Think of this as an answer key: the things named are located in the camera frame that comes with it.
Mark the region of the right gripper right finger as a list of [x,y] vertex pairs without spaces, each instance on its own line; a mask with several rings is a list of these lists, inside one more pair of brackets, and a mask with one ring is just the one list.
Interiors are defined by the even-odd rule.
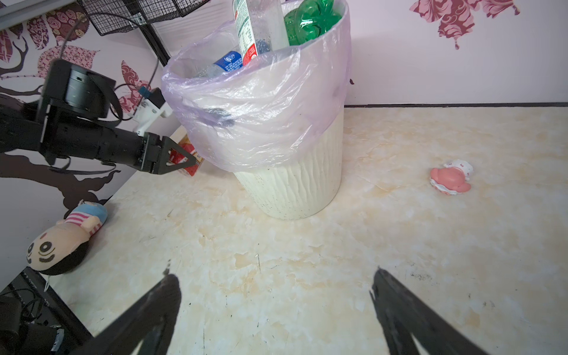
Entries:
[[384,269],[370,292],[390,354],[485,354]]

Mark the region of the green bottle yellow cap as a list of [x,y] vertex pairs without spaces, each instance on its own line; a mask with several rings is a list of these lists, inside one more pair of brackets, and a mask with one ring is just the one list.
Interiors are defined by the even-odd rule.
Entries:
[[288,43],[297,46],[315,40],[342,18],[334,10],[334,1],[306,0],[284,16]]

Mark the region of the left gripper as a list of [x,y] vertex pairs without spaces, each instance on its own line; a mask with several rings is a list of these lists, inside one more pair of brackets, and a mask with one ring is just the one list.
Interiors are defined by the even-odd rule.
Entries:
[[198,159],[169,137],[155,133],[104,129],[95,159],[123,164],[141,172],[164,175],[198,165]]

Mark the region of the clear bottle green red label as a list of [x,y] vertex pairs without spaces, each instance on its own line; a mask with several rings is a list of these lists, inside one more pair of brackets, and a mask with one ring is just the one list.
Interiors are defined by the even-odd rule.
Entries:
[[232,12],[243,66],[263,53],[289,46],[280,1],[233,0]]

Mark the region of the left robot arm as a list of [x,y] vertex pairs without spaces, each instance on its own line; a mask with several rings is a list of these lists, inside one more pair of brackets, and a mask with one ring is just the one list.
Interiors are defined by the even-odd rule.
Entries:
[[1,151],[39,152],[49,165],[84,158],[154,175],[198,162],[169,137],[119,129],[124,117],[114,88],[111,78],[56,59],[38,101],[1,106]]

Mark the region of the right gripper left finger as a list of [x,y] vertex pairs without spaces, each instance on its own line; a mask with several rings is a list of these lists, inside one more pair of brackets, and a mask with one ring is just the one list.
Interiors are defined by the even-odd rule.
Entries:
[[166,354],[180,309],[178,278],[169,274],[73,354]]

